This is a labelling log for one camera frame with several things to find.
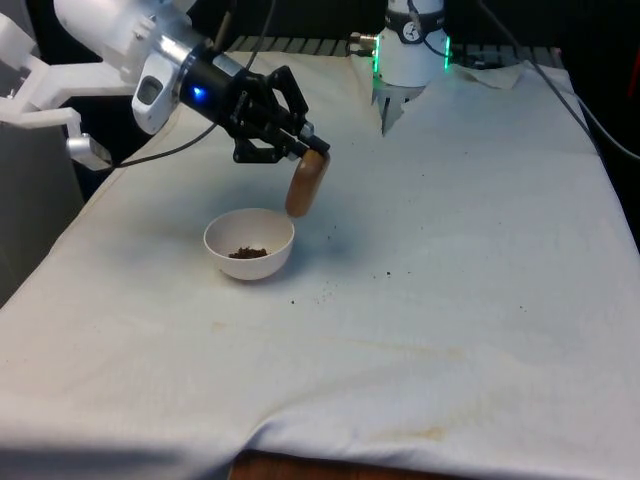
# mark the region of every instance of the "robotic arm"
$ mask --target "robotic arm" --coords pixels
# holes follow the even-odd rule
[[[20,89],[0,97],[0,121],[24,128],[66,125],[70,156],[94,170],[108,152],[81,132],[81,119],[59,107],[74,96],[132,95],[136,122],[157,133],[179,103],[223,127],[237,163],[277,163],[309,150],[326,155],[309,108],[288,67],[249,72],[191,28],[196,0],[55,0],[63,27],[103,62],[49,66],[31,55],[35,42],[0,15],[0,61],[24,74]],[[275,91],[282,93],[286,107]],[[270,148],[258,148],[252,140]]]

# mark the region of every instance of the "black background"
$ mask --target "black background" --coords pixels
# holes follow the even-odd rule
[[[62,30],[53,0],[29,0],[28,7],[43,59],[49,63],[97,61]],[[194,27],[215,37],[227,0],[200,0],[191,10]],[[386,0],[278,0],[273,36],[347,38],[351,32],[377,33],[383,27]],[[627,97],[640,46],[640,0],[486,0],[524,45],[556,46],[563,51],[576,92],[620,142],[640,152],[640,85]],[[502,36],[473,0],[445,0],[446,30],[456,43],[504,44]],[[240,34],[257,35],[270,0],[239,0],[229,42]],[[148,137],[135,126],[128,98],[77,99],[83,125],[122,160]],[[605,166],[640,243],[640,164],[599,140]],[[100,175],[78,169],[86,196]]]

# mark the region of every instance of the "table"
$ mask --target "table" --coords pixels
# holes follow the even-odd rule
[[[254,449],[634,478],[640,265],[544,84],[450,71],[383,139],[349,60],[256,67],[283,63],[334,159],[287,268],[239,284],[202,234],[282,209],[293,165],[233,165],[217,132],[113,175],[0,311],[0,476],[208,478]],[[151,151],[206,127],[174,120]]]

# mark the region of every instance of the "dirt in bowl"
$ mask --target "dirt in bowl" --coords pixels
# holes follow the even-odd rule
[[[229,255],[229,258],[236,260],[252,260],[254,258],[262,258],[269,255],[266,249],[256,250],[254,248],[240,248],[237,252]]]

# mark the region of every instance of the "green led light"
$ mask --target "green led light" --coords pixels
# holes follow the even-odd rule
[[[376,49],[373,51],[373,73],[380,70],[380,35],[376,37]]]
[[[447,37],[447,44],[444,47],[444,69],[449,68],[449,56],[451,55],[451,37]]]

